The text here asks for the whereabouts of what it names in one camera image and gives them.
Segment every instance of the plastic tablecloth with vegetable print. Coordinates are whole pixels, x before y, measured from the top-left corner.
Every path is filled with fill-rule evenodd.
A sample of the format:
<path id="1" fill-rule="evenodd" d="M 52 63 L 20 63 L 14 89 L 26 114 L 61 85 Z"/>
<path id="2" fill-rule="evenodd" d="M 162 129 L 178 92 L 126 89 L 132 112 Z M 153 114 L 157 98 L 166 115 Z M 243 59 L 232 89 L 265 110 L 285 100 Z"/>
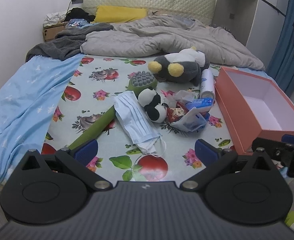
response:
<path id="1" fill-rule="evenodd" d="M 85 56 L 56 108 L 42 154 L 54 153 L 70 145 L 114 104 L 113 98 L 126 90 L 132 74 L 147 71 L 148 62 L 154 58 Z M 215 77 L 218 76 L 219 66 L 210 65 L 210 69 Z M 163 99 L 180 90 L 192 91 L 195 98 L 199 97 L 199 87 L 193 87 L 191 83 L 177 84 L 157 79 L 156 91 Z M 98 153 L 87 167 L 114 185 L 119 180 L 173 180 L 179 185 L 205 168 L 195 155 L 197 139 L 202 138 L 222 149 L 233 146 L 217 103 L 209 113 L 205 128 L 195 132 L 179 131 L 168 121 L 155 124 L 167 144 L 161 157 L 143 155 L 114 120 L 97 138 Z"/>

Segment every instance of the orange box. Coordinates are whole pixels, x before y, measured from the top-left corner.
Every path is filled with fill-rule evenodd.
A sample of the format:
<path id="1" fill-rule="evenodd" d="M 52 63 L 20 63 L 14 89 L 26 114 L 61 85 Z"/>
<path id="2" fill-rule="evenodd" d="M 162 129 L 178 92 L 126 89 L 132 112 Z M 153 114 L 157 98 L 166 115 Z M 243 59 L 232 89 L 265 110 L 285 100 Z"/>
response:
<path id="1" fill-rule="evenodd" d="M 238 154 L 251 155 L 257 137 L 281 141 L 294 135 L 294 104 L 273 81 L 221 67 L 215 88 Z"/>

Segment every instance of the blue surgical mask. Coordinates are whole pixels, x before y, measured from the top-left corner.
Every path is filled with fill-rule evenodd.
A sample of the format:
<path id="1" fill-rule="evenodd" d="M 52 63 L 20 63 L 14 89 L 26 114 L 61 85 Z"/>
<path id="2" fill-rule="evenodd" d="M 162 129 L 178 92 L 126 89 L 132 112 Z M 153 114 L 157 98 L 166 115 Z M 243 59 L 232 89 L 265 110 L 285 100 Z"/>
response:
<path id="1" fill-rule="evenodd" d="M 114 107 L 117 119 L 132 142 L 143 153 L 153 154 L 156 151 L 153 145 L 161 134 L 147 118 L 134 92 L 126 91 L 116 96 Z"/>

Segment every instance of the plush toy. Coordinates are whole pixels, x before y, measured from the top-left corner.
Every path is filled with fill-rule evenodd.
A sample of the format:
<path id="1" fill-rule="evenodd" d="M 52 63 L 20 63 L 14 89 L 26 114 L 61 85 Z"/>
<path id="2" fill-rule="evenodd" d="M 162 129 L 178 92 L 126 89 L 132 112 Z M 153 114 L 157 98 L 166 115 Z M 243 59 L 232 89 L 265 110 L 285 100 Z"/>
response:
<path id="1" fill-rule="evenodd" d="M 138 102 L 144 108 L 149 119 L 156 123 L 162 123 L 166 118 L 166 104 L 160 104 L 160 95 L 152 88 L 146 88 L 140 92 Z"/>
<path id="2" fill-rule="evenodd" d="M 201 79 L 201 68 L 209 66 L 205 54 L 196 51 L 195 47 L 183 49 L 179 53 L 171 53 L 155 58 L 148 63 L 148 69 L 157 73 L 160 78 L 176 83 L 192 82 L 198 86 Z"/>

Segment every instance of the blue curtain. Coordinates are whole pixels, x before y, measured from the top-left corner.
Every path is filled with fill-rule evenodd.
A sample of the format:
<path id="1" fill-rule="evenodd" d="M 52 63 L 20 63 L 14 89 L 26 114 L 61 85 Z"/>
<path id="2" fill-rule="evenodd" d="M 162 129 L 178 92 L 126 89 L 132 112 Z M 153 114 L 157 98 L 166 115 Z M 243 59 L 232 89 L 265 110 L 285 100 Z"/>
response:
<path id="1" fill-rule="evenodd" d="M 266 73 L 291 96 L 294 91 L 294 0 L 289 0 L 283 29 Z"/>

